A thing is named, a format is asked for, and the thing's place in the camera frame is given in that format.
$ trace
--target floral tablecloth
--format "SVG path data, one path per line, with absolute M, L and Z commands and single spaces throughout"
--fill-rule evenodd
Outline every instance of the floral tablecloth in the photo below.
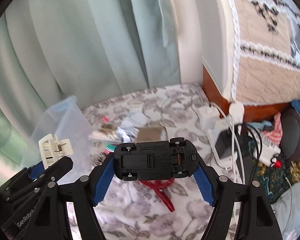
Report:
M 128 113 L 129 105 L 140 102 L 144 104 L 144 115 L 149 118 L 148 126 L 162 124 L 167 128 L 168 139 L 184 137 L 190 140 L 207 165 L 213 166 L 219 175 L 233 179 L 232 171 L 226 171 L 216 164 L 208 139 L 200 128 L 195 109 L 209 102 L 198 85 L 141 90 L 96 103 L 83 110 L 83 114 L 97 129 L 103 116 L 120 124 Z M 102 150 L 100 144 L 96 143 L 95 146 L 99 152 Z M 96 156 L 91 156 L 92 167 L 95 159 Z M 175 212 L 169 212 L 154 191 L 140 182 L 126 182 L 114 177 L 104 201 L 95 207 L 106 239 L 201 239 L 213 208 L 202 199 L 193 176 L 177 179 L 165 193 L 170 197 Z M 73 238 L 80 239 L 71 204 L 68 205 L 68 213 Z M 232 220 L 226 239 L 234 238 L 235 229 Z

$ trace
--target white cable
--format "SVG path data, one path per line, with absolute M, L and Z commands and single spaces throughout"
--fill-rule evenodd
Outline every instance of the white cable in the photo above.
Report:
M 286 227 L 284 228 L 284 231 L 283 231 L 283 233 L 282 233 L 282 236 L 283 236 L 284 233 L 286 232 L 287 227 L 288 227 L 288 223 L 289 223 L 289 220 L 290 220 L 291 211 L 292 211 L 292 197 L 293 197 L 291 183 L 290 183 L 290 181 L 288 180 L 287 177 L 285 177 L 285 179 L 286 179 L 286 181 L 288 182 L 288 184 L 289 184 L 289 186 L 290 186 L 290 189 L 291 189 L 291 207 L 290 207 L 290 214 L 289 214 L 289 217 L 288 217 L 288 220 L 287 220 L 287 224 L 286 224 Z
M 235 143 L 237 145 L 237 149 L 238 149 L 238 152 L 239 152 L 239 159 L 240 159 L 240 165 L 241 165 L 241 170 L 242 170 L 242 183 L 245 184 L 245 174 L 244 174 L 242 154 L 241 154 L 241 150 L 240 150 L 240 146 L 239 146 L 239 142 L 238 142 L 237 136 L 234 133 L 234 119 L 229 114 L 229 116 L 231 118 L 231 122 L 230 122 L 229 119 L 228 119 L 228 117 L 226 116 L 226 114 L 222 111 L 222 109 L 216 103 L 211 102 L 210 104 L 212 106 L 215 106 L 218 109 L 218 111 L 223 115 L 224 119 L 228 123 L 229 128 L 231 130 L 231 154 L 232 154 L 232 170 L 233 170 L 233 175 L 234 175 L 234 183 L 236 182 L 235 163 L 234 163 L 234 159 L 235 159 L 235 155 L 234 155 L 234 140 L 235 140 Z M 236 225 L 238 225 L 238 220 L 237 220 L 237 216 L 236 216 L 235 211 L 236 211 L 236 203 L 234 203 L 233 217 L 234 217 L 234 221 L 235 221 Z

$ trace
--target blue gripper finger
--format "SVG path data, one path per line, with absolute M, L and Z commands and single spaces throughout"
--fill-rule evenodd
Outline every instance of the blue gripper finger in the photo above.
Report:
M 199 187 L 203 200 L 212 206 L 215 202 L 212 184 L 200 165 L 198 165 L 198 168 L 194 172 L 193 176 Z
M 103 201 L 103 199 L 105 198 L 105 195 L 114 176 L 113 159 L 114 157 L 112 156 L 96 184 L 95 193 L 92 199 L 93 205 L 98 205 L 98 203 Z

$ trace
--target white flower print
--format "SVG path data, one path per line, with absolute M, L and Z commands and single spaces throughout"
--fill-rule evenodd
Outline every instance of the white flower print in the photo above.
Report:
M 297 233 L 295 230 L 291 231 L 286 240 L 297 240 Z

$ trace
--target pillow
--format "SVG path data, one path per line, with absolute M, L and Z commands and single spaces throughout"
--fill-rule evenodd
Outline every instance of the pillow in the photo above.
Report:
M 272 204 L 283 240 L 296 240 L 300 236 L 300 181 L 281 195 L 279 200 Z

